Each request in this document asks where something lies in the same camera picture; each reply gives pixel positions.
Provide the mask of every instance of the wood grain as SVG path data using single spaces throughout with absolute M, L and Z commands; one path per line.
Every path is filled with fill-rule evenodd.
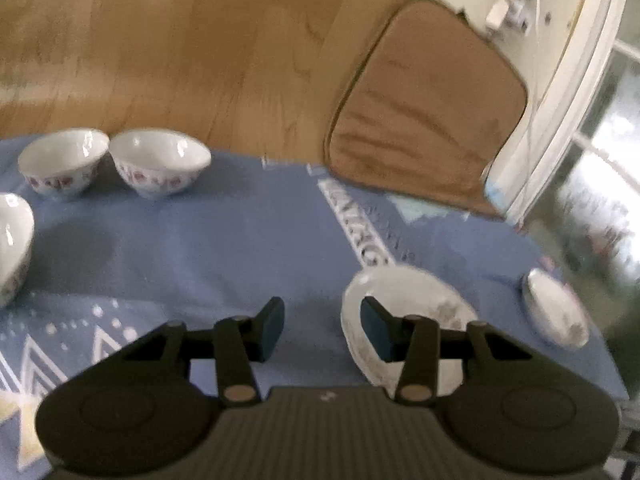
M 0 0 L 0 138 L 90 126 L 322 161 L 345 82 L 401 0 Z

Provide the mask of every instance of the brown cushion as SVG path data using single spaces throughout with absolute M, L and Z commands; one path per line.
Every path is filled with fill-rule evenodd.
M 527 91 L 493 45 L 434 0 L 390 20 L 326 142 L 338 176 L 496 214 L 482 171 L 520 121 Z

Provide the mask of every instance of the tablecloth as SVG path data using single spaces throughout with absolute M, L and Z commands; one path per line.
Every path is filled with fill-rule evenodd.
M 503 222 L 457 212 L 407 219 L 380 192 L 340 183 L 324 168 L 223 152 L 191 189 L 140 198 L 107 156 L 78 200 L 35 194 L 17 170 L 33 137 L 0 142 L 0 192 L 31 204 L 36 232 L 23 290 L 0 311 L 0 478 L 36 479 L 49 467 L 33 429 L 39 400 L 57 384 L 169 319 L 188 328 L 286 304 L 276 350 L 255 374 L 275 384 L 361 384 L 339 313 L 362 266 L 407 262 L 460 291 L 480 317 L 607 390 L 626 397 L 596 329 L 567 352 L 536 335 L 518 279 L 539 248 Z M 215 393 L 212 363 L 192 381 Z

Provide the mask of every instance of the white bowl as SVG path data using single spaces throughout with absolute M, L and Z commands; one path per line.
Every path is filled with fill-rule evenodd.
M 18 169 L 41 195 L 70 198 L 95 179 L 109 137 L 99 130 L 72 128 L 34 140 L 18 157 Z
M 522 280 L 522 296 L 538 333 L 547 341 L 579 349 L 589 341 L 589 317 L 580 299 L 542 269 L 532 269 Z
M 33 212 L 25 199 L 0 194 L 0 308 L 15 297 L 31 260 Z
M 477 320 L 473 308 L 449 285 L 411 266 L 369 267 L 357 273 L 342 299 L 340 321 L 353 360 L 374 386 L 384 386 L 390 397 L 396 392 L 404 363 L 385 363 L 373 348 L 360 322 L 360 303 L 375 297 L 397 317 L 418 314 L 435 319 L 441 328 L 465 330 Z M 462 361 L 441 360 L 438 395 L 449 395 L 462 384 Z
M 151 199 L 186 189 L 211 164 L 211 152 L 201 142 L 156 128 L 118 134 L 109 152 L 124 181 Z

